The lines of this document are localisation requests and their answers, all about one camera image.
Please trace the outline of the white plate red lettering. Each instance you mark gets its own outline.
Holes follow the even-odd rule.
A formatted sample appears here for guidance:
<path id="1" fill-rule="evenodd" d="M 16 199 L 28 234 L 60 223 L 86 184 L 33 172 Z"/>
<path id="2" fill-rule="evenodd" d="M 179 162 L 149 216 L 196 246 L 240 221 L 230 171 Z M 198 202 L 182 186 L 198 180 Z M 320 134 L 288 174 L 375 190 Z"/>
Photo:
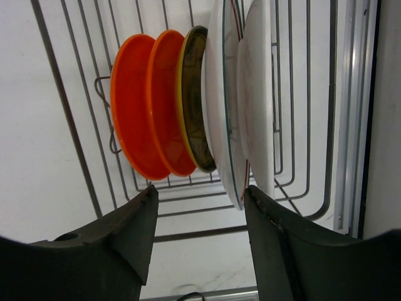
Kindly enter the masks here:
<path id="1" fill-rule="evenodd" d="M 249 163 L 242 150 L 237 104 L 237 50 L 243 37 L 237 1 L 216 1 L 202 62 L 202 109 L 207 143 L 232 204 L 244 208 Z"/>

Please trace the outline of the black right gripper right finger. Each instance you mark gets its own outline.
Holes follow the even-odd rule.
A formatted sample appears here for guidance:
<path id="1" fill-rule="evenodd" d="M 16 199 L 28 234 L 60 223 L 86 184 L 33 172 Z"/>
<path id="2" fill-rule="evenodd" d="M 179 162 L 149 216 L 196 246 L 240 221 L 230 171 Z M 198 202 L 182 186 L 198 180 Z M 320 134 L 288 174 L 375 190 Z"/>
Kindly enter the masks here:
<path id="1" fill-rule="evenodd" d="M 244 192 L 260 300 L 400 300 L 400 230 L 359 240 Z"/>

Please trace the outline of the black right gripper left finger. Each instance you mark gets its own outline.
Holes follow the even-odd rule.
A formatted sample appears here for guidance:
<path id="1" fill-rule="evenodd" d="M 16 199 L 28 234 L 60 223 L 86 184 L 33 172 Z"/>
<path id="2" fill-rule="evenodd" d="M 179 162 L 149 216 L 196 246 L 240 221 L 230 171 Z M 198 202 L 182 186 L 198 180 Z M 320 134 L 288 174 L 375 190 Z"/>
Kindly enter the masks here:
<path id="1" fill-rule="evenodd" d="M 1 238 L 1 300 L 139 300 L 158 208 L 158 191 L 149 186 L 53 241 Z"/>

